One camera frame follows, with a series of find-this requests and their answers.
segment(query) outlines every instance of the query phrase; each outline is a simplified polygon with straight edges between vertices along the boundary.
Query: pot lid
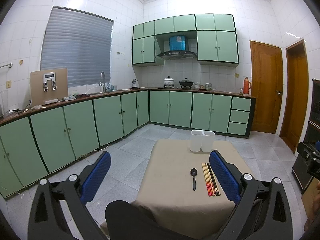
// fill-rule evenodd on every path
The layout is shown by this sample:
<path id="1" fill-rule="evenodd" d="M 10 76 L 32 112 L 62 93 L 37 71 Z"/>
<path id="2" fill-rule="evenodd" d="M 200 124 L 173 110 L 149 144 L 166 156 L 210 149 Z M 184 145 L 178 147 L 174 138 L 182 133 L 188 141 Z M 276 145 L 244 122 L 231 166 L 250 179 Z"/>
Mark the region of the pot lid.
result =
<path id="1" fill-rule="evenodd" d="M 188 78 L 185 78 L 184 80 L 181 80 L 180 82 L 192 82 L 192 81 L 188 80 Z"/>
<path id="2" fill-rule="evenodd" d="M 170 76 L 168 76 L 167 78 L 165 78 L 164 80 L 174 80 L 173 78 L 171 78 Z"/>

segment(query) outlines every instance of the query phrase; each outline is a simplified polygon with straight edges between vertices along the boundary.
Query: green cabinet door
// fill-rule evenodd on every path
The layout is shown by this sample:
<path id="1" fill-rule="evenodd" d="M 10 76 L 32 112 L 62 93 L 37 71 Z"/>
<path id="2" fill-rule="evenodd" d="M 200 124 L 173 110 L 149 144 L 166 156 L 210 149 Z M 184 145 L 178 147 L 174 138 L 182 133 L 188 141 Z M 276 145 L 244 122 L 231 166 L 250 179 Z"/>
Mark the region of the green cabinet door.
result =
<path id="1" fill-rule="evenodd" d="M 250 111 L 251 99 L 249 98 L 232 98 L 232 109 L 238 109 L 243 111 Z"/>
<path id="2" fill-rule="evenodd" d="M 138 127 L 136 93 L 121 95 L 122 121 L 124 135 Z"/>
<path id="3" fill-rule="evenodd" d="M 173 17 L 155 20 L 155 35 L 174 32 Z"/>
<path id="4" fill-rule="evenodd" d="M 155 21 L 143 24 L 143 37 L 155 35 Z"/>
<path id="5" fill-rule="evenodd" d="M 138 126 L 149 122 L 149 96 L 148 91 L 137 92 Z"/>
<path id="6" fill-rule="evenodd" d="M 218 60 L 215 31 L 197 31 L 198 60 Z"/>
<path id="7" fill-rule="evenodd" d="M 49 172 L 75 160 L 62 107 L 34 114 L 30 118 Z"/>
<path id="8" fill-rule="evenodd" d="M 92 101 L 64 106 L 63 109 L 76 158 L 99 148 Z"/>
<path id="9" fill-rule="evenodd" d="M 236 31 L 232 14 L 214 14 L 214 22 L 217 31 Z"/>
<path id="10" fill-rule="evenodd" d="M 236 33 L 217 31 L 218 60 L 239 62 Z"/>
<path id="11" fill-rule="evenodd" d="M 23 186 L 48 174 L 37 150 L 27 117 L 0 127 L 0 135 L 4 150 Z"/>
<path id="12" fill-rule="evenodd" d="M 123 137 L 120 96 L 93 100 L 100 145 Z"/>
<path id="13" fill-rule="evenodd" d="M 132 64 L 143 62 L 143 38 L 133 40 L 132 43 Z"/>
<path id="14" fill-rule="evenodd" d="M 192 93 L 170 91 L 169 124 L 190 127 Z"/>
<path id="15" fill-rule="evenodd" d="M 133 39 L 140 39 L 143 37 L 143 23 L 133 27 Z"/>
<path id="16" fill-rule="evenodd" d="M 246 130 L 247 130 L 247 125 L 244 123 L 236 123 L 236 122 L 229 123 L 228 133 L 245 135 Z"/>
<path id="17" fill-rule="evenodd" d="M 169 123 L 169 91 L 150 91 L 150 121 Z"/>
<path id="18" fill-rule="evenodd" d="M 143 38 L 143 63 L 155 61 L 155 37 Z"/>
<path id="19" fill-rule="evenodd" d="M 211 94 L 193 93 L 192 128 L 209 130 L 211 101 Z"/>
<path id="20" fill-rule="evenodd" d="M 196 14 L 196 28 L 197 30 L 215 30 L 213 14 Z"/>
<path id="21" fill-rule="evenodd" d="M 194 31 L 196 29 L 194 14 L 175 16 L 173 21 L 175 32 Z"/>
<path id="22" fill-rule="evenodd" d="M 22 188 L 0 143 L 0 193 L 3 197 L 7 197 Z"/>
<path id="23" fill-rule="evenodd" d="M 209 130 L 227 132 L 231 107 L 231 97 L 212 95 L 211 119 Z"/>
<path id="24" fill-rule="evenodd" d="M 231 110 L 230 122 L 248 123 L 249 113 L 250 112 Z"/>

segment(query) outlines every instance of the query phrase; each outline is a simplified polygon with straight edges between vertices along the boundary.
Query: blue gripper pad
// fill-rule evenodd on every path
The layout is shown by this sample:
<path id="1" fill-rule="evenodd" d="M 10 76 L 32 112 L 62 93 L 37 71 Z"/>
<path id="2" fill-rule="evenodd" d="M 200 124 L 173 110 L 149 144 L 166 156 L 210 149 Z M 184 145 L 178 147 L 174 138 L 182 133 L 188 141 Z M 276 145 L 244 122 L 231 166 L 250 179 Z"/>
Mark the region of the blue gripper pad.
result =
<path id="1" fill-rule="evenodd" d="M 80 197 L 81 203 L 85 205 L 87 202 L 93 200 L 97 193 L 103 179 L 111 166 L 110 153 L 105 152 L 103 157 L 99 160 L 96 166 L 93 168 L 87 179 L 82 185 L 82 195 Z"/>
<path id="2" fill-rule="evenodd" d="M 209 162 L 228 200 L 237 205 L 241 198 L 238 182 L 215 151 L 210 153 Z"/>

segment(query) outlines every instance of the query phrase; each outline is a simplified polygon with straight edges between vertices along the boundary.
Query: brown countertop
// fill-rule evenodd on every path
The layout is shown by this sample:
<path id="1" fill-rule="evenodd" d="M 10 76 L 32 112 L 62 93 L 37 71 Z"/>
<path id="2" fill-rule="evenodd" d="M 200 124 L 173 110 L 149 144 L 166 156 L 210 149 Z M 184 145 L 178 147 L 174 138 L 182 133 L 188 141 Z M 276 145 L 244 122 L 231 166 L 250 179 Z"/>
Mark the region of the brown countertop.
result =
<path id="1" fill-rule="evenodd" d="M 128 93 L 133 93 L 133 92 L 139 92 L 139 91 L 145 91 L 145 90 L 154 90 L 154 91 L 183 91 L 183 92 L 196 92 L 196 93 L 206 93 L 206 94 L 217 94 L 217 95 L 228 95 L 228 96 L 237 96 L 237 97 L 243 97 L 243 98 L 255 98 L 252 96 L 246 96 L 246 95 L 239 95 L 238 93 L 231 93 L 231 92 L 223 92 L 223 91 L 199 91 L 198 89 L 168 89 L 168 88 L 141 88 L 139 90 L 117 90 L 114 92 L 109 92 L 106 94 L 102 94 L 102 95 L 91 95 L 89 97 L 86 98 L 78 98 L 75 100 L 71 100 L 71 101 L 62 101 L 62 102 L 57 102 L 57 103 L 52 103 L 52 104 L 48 104 L 45 106 L 45 108 L 40 108 L 40 109 L 34 109 L 34 110 L 29 110 L 25 113 L 12 113 L 10 115 L 8 115 L 7 117 L 4 117 L 2 119 L 0 119 L 0 126 L 3 126 L 7 123 L 13 122 L 15 120 L 33 115 L 33 114 L 37 114 L 40 112 L 44 112 L 53 108 L 57 108 L 60 106 L 67 106 L 67 105 L 71 105 L 71 104 L 75 104 L 75 103 L 79 103 L 79 102 L 83 102 L 83 101 L 87 101 L 87 100 L 92 100 L 92 99 L 97 99 L 97 98 L 104 98 L 104 97 L 110 97 L 110 96 L 116 96 L 116 95 L 122 95 L 122 94 L 128 94 Z"/>

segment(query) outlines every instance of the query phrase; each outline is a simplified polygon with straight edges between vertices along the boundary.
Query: spoon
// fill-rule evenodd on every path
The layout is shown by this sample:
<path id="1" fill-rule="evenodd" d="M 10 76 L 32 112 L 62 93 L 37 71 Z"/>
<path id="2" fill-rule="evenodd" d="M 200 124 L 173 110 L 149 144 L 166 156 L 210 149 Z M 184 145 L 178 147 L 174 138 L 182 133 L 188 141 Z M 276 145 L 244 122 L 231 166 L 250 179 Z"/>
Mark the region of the spoon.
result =
<path id="1" fill-rule="evenodd" d="M 195 191 L 196 190 L 196 176 L 198 174 L 197 169 L 195 169 L 195 168 L 191 169 L 190 174 L 193 177 L 192 187 L 193 187 L 193 191 Z"/>

